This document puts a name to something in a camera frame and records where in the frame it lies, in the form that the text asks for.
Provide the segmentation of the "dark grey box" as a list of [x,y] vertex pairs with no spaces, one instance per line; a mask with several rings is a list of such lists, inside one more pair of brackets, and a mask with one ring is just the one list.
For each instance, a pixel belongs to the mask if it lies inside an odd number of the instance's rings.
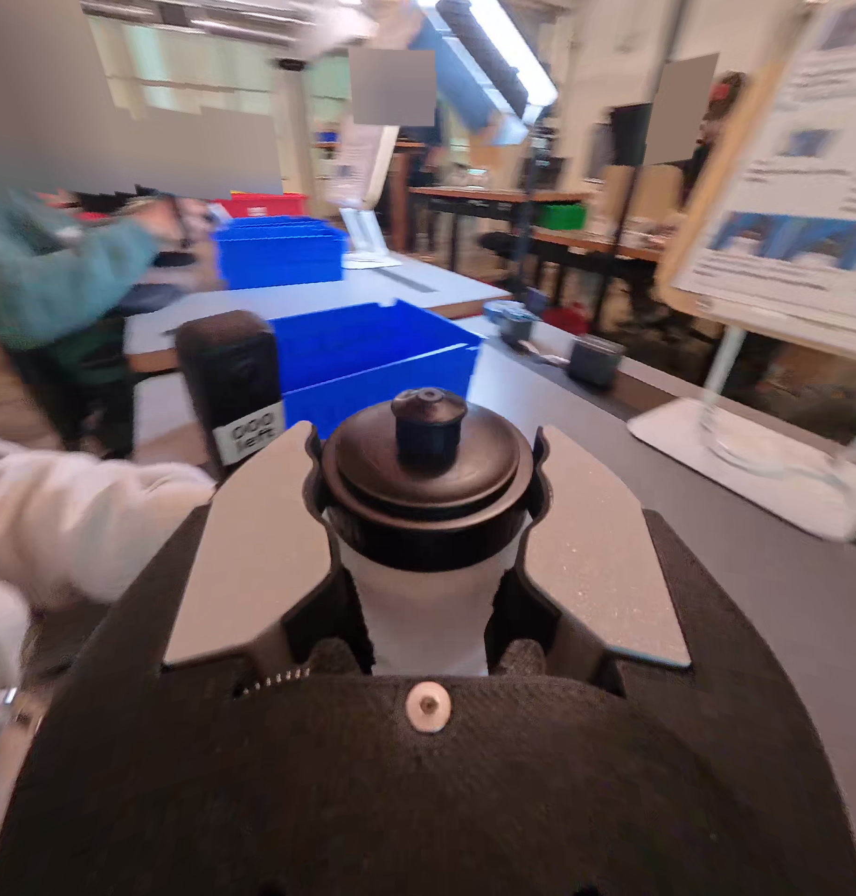
[[610,390],[615,383],[625,347],[590,334],[575,336],[565,367],[570,379],[594,389]]

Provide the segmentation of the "printed instruction sheet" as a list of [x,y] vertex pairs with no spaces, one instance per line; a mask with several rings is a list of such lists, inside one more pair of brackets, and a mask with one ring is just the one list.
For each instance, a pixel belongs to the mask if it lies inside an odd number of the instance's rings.
[[856,2],[828,2],[677,285],[856,333]]
[[334,148],[326,202],[336,208],[372,210],[389,173],[399,126],[358,125],[344,118]]

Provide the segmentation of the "black office chair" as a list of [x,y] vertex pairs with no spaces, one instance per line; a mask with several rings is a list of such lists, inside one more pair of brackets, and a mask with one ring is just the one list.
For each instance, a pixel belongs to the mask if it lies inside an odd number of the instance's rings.
[[125,321],[108,315],[46,346],[4,351],[67,451],[92,438],[107,459],[133,454],[137,377],[123,352]]
[[529,286],[526,264],[534,246],[533,236],[527,230],[518,233],[491,231],[480,236],[478,245],[508,264],[507,273],[498,285],[514,299],[521,299]]

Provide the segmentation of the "wooden sign board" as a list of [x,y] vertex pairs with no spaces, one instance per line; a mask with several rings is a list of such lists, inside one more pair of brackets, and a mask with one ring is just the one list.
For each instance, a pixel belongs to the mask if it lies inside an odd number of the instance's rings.
[[701,245],[703,230],[723,205],[761,123],[770,117],[791,66],[788,57],[770,61],[745,88],[696,184],[686,217],[663,251],[655,282],[660,299],[680,313],[856,361],[856,333],[846,327],[809,316],[769,312],[757,303],[742,305],[677,285],[678,277],[689,267],[691,253]]

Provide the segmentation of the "grey battery charger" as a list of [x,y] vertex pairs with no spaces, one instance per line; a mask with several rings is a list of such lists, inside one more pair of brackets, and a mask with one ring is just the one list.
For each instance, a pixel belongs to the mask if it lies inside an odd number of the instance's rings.
[[530,342],[537,322],[541,322],[541,319],[519,304],[506,306],[497,317],[501,340],[510,346]]

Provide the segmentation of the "red plastic bin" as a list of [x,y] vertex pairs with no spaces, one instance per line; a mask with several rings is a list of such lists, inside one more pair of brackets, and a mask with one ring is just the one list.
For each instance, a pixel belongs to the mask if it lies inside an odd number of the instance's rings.
[[309,197],[296,193],[281,195],[232,193],[214,200],[231,218],[305,217]]

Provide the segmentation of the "wooden desk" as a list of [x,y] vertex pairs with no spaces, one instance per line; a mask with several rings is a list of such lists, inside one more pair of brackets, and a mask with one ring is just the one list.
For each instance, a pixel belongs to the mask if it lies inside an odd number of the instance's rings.
[[[593,198],[590,189],[577,191],[539,190],[534,196],[534,221],[544,203],[581,203]],[[503,222],[516,230],[523,191],[494,190],[485,187],[427,186],[412,188],[411,197],[428,211],[449,215],[447,269],[455,272],[458,263],[459,224],[461,218],[478,218]]]
[[583,230],[564,231],[535,228],[530,252],[537,258],[537,274],[545,264],[557,266],[550,296],[553,308],[561,306],[568,273],[601,276],[596,304],[587,318],[590,332],[601,333],[601,318],[608,287],[613,280],[624,283],[633,320],[647,323],[658,315],[654,300],[655,271],[663,256],[660,245],[613,245],[610,240]]

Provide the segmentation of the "person's left forearm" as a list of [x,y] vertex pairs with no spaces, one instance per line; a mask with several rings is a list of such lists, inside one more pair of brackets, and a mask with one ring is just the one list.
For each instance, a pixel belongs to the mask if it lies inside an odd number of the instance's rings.
[[140,466],[0,440],[0,599],[52,609],[121,598],[216,484],[180,463]]

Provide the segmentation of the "another person's forearm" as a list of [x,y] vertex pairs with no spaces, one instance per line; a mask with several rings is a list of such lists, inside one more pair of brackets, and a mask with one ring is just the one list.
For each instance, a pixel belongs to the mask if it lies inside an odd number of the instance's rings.
[[29,351],[86,329],[120,306],[160,250],[133,218],[86,228],[29,197],[0,203],[0,345]]

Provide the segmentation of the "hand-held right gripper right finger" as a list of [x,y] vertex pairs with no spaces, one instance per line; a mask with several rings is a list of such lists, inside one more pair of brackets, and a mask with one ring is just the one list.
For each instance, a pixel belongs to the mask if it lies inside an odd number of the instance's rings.
[[537,429],[527,511],[487,624],[490,671],[516,641],[559,678],[601,679],[617,660],[691,669],[644,507],[556,427]]

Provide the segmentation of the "black bottle lid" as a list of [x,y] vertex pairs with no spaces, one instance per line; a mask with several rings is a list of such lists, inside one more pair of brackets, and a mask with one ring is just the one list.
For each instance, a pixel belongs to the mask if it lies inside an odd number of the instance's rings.
[[445,573],[501,554],[522,530],[534,453],[501,415],[424,387],[344,420],[321,474],[344,544],[381,566]]

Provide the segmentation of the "white plastic bottle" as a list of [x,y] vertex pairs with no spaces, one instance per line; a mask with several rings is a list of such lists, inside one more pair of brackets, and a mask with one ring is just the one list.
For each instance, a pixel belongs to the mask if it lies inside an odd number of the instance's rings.
[[513,540],[475,566],[416,573],[381,566],[341,543],[341,561],[353,578],[374,649],[373,675],[485,676],[485,628],[517,550]]

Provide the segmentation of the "blue plastic bin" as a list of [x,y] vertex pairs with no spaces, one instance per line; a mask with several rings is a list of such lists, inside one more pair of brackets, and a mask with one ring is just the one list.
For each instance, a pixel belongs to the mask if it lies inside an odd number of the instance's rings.
[[483,338],[403,300],[269,321],[285,426],[327,439],[344,420],[401,392],[437,387],[465,398]]
[[343,279],[348,237],[308,217],[235,218],[213,239],[230,290],[336,282]]

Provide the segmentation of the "black light stand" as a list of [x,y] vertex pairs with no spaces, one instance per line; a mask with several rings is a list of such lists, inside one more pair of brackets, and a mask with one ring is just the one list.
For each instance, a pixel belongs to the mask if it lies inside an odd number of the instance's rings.
[[515,249],[512,255],[515,275],[513,295],[517,299],[523,294],[525,256],[532,238],[537,172],[540,163],[546,162],[548,157],[547,129],[543,123],[545,117],[546,110],[540,114],[528,133],[528,151],[523,170],[523,202],[517,219]]

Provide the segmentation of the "white light panel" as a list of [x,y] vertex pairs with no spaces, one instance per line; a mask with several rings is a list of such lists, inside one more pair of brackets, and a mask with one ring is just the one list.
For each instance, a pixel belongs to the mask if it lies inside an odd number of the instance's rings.
[[558,91],[497,1],[419,1],[413,50],[435,54],[438,94],[470,134],[516,146],[548,114]]

